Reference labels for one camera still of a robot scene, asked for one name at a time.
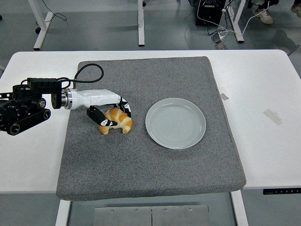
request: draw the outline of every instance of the white plate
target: white plate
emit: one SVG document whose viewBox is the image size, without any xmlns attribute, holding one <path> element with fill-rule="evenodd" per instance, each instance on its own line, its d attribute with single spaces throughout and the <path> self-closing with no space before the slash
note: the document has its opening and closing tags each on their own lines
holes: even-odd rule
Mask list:
<svg viewBox="0 0 301 226">
<path fill-rule="evenodd" d="M 145 125 L 154 141 L 170 149 L 195 145 L 206 130 L 202 111 L 192 102 L 180 98 L 155 103 L 146 114 Z"/>
</svg>

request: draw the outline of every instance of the gray floor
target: gray floor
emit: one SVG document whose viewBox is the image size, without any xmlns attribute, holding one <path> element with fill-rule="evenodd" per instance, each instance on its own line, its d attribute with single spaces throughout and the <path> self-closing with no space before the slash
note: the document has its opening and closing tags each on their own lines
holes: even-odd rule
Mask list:
<svg viewBox="0 0 301 226">
<path fill-rule="evenodd" d="M 43 16 L 47 9 L 38 0 Z M 144 8 L 145 47 L 138 47 L 136 0 L 45 0 L 48 7 L 64 14 L 68 21 L 54 18 L 41 51 L 70 50 L 186 50 L 214 49 L 205 27 L 194 25 L 194 9 L 187 0 L 148 0 Z M 240 1 L 234 1 L 233 7 Z M 270 8 L 273 25 L 265 25 L 258 18 L 249 22 L 245 42 L 236 42 L 229 32 L 224 38 L 228 49 L 281 49 L 289 53 L 301 42 L 301 20 L 290 11 L 292 0 L 281 0 Z M 27 1 L 0 0 L 0 65 L 7 66 L 12 55 L 19 51 L 33 51 L 37 39 L 36 19 Z M 245 7 L 239 22 L 242 30 L 253 10 Z M 301 48 L 291 56 L 291 62 L 301 75 Z M 262 191 L 242 192 L 251 226 L 301 225 L 301 195 L 262 195 Z M 125 205 L 129 203 L 183 203 L 195 200 L 208 204 L 212 225 L 235 225 L 229 194 L 199 195 L 165 199 L 111 200 L 74 203 L 70 225 L 91 225 L 83 222 L 93 217 L 93 207 Z M 0 225 L 54 225 L 58 199 L 54 194 L 1 194 Z"/>
</svg>

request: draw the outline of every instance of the tape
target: tape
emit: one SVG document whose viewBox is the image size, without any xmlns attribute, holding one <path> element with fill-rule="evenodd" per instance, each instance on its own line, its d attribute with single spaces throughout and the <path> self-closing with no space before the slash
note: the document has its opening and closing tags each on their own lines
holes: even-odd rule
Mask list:
<svg viewBox="0 0 301 226">
<path fill-rule="evenodd" d="M 228 99 L 229 99 L 229 98 L 226 96 L 226 94 L 224 94 L 224 93 L 221 94 L 221 98 L 222 98 L 223 100 L 228 100 Z"/>
<path fill-rule="evenodd" d="M 273 122 L 275 122 L 277 125 L 282 124 L 282 119 L 274 112 L 272 112 L 270 109 L 263 112 L 266 116 L 268 116 Z"/>
</svg>

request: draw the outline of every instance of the person's foot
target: person's foot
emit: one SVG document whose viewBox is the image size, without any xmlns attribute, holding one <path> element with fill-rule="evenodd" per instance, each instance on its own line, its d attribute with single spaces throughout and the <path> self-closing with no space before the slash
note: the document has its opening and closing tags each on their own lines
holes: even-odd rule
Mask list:
<svg viewBox="0 0 301 226">
<path fill-rule="evenodd" d="M 264 24 L 272 24 L 272 23 L 274 23 L 273 18 L 269 14 L 269 11 L 268 10 L 266 10 L 264 12 L 262 12 L 262 11 L 264 11 L 264 9 L 259 9 L 258 8 L 258 9 L 256 9 L 254 11 L 254 15 L 257 16 L 257 17 L 259 17 L 260 20 L 261 20 L 261 22 L 263 22 Z"/>
<path fill-rule="evenodd" d="M 293 5 L 291 11 L 297 14 L 297 17 L 301 18 L 301 4 Z"/>
</svg>

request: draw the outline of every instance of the gray cushion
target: gray cushion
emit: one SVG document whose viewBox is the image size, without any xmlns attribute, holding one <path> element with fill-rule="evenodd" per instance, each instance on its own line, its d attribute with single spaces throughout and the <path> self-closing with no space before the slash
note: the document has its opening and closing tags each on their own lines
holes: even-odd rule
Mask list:
<svg viewBox="0 0 301 226">
<path fill-rule="evenodd" d="M 81 62 L 79 68 L 88 62 Z M 96 62 L 101 81 L 79 83 L 79 90 L 108 89 L 126 99 L 133 127 L 127 134 L 103 135 L 86 108 L 72 110 L 56 194 L 72 201 L 123 197 L 230 192 L 246 184 L 238 151 L 207 57 Z M 78 79 L 92 80 L 100 70 L 87 67 Z M 206 132 L 196 145 L 171 150 L 148 135 L 145 116 L 159 100 L 178 97 L 197 105 Z M 106 112 L 111 106 L 100 106 Z"/>
</svg>

